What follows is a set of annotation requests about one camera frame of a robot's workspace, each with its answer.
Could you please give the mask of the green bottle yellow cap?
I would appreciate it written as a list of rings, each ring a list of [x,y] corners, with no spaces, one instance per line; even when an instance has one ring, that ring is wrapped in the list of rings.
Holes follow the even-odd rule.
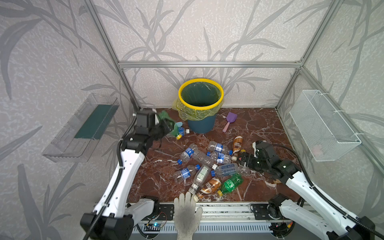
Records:
[[[160,123],[164,125],[165,132],[168,136],[175,137],[177,140],[182,138],[182,134],[179,131],[179,126],[166,111],[160,112],[158,117]]]

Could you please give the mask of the green soda bottle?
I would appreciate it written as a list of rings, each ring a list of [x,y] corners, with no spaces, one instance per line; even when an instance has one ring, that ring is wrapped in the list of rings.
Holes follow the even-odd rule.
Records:
[[[232,193],[238,186],[243,183],[243,177],[239,173],[234,174],[231,178],[226,180],[221,188],[218,190],[218,195],[222,197],[223,195]]]

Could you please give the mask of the clear bottle red label yellow cap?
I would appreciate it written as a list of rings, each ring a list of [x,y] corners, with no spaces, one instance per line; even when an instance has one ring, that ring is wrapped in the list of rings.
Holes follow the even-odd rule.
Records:
[[[239,161],[239,168],[242,176],[250,176],[251,170],[247,167],[247,163],[243,157],[247,157],[249,154],[246,153],[246,150],[240,150],[240,153],[238,155],[238,161]]]

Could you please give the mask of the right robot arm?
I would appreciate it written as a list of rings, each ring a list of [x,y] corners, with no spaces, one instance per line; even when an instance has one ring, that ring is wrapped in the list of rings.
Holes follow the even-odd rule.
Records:
[[[301,225],[322,240],[373,240],[383,239],[375,230],[375,224],[367,217],[359,218],[312,184],[298,166],[278,156],[256,157],[240,153],[238,163],[251,170],[268,173],[291,190],[295,191],[316,213],[296,205],[283,195],[273,198],[270,203],[284,218]]]

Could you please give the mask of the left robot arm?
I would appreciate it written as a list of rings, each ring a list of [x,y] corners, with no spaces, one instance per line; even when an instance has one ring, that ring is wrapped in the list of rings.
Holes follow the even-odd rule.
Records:
[[[131,207],[127,207],[127,199],[134,178],[153,142],[177,131],[173,120],[151,123],[139,120],[134,131],[119,141],[118,165],[111,181],[94,211],[81,218],[80,225],[86,232],[85,240],[128,240],[139,221],[158,214],[157,198],[140,199]]]

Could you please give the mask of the brown drink bottle white cap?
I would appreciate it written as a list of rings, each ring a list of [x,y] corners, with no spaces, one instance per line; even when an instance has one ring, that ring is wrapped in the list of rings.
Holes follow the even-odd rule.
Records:
[[[239,156],[239,153],[242,150],[242,145],[243,145],[243,137],[242,136],[237,136],[233,140],[233,153],[232,153],[232,161],[236,162]]]

